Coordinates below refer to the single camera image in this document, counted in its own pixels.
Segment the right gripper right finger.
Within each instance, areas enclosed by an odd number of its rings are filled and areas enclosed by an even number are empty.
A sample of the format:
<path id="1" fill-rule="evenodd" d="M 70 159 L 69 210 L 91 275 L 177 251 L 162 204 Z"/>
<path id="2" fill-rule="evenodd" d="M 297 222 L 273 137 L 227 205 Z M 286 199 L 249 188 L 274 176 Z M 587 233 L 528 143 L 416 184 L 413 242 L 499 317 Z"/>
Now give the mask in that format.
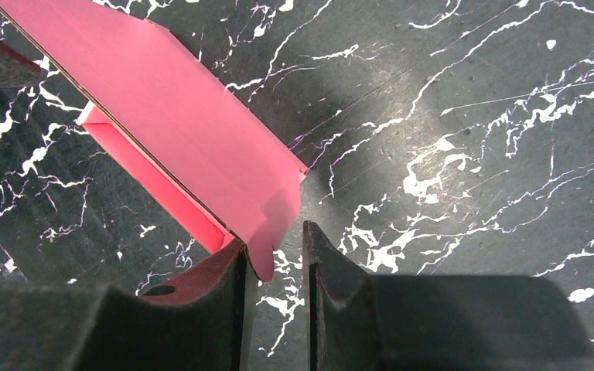
<path id="1" fill-rule="evenodd" d="M 594 346 L 552 281 L 372 274 L 303 224 L 311 370 L 594 370 Z"/>

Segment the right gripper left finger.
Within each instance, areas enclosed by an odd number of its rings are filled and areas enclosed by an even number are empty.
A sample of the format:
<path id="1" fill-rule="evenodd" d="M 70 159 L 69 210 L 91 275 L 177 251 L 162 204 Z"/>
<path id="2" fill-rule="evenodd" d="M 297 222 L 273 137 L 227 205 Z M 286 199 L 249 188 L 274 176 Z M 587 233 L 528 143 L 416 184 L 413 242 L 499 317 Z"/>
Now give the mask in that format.
<path id="1" fill-rule="evenodd" d="M 255 285 L 238 241 L 140 296 L 0 283 L 0 370 L 244 370 Z"/>

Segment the pink paper box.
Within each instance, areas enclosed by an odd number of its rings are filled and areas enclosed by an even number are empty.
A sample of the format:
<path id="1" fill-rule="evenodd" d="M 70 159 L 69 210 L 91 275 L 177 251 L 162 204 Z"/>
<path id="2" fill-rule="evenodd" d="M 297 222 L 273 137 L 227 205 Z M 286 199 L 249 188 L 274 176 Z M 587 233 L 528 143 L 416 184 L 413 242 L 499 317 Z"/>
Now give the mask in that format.
<path id="1" fill-rule="evenodd" d="M 307 167 L 168 29 L 91 1 L 0 1 L 88 99 L 94 140 L 210 252 L 270 281 Z"/>

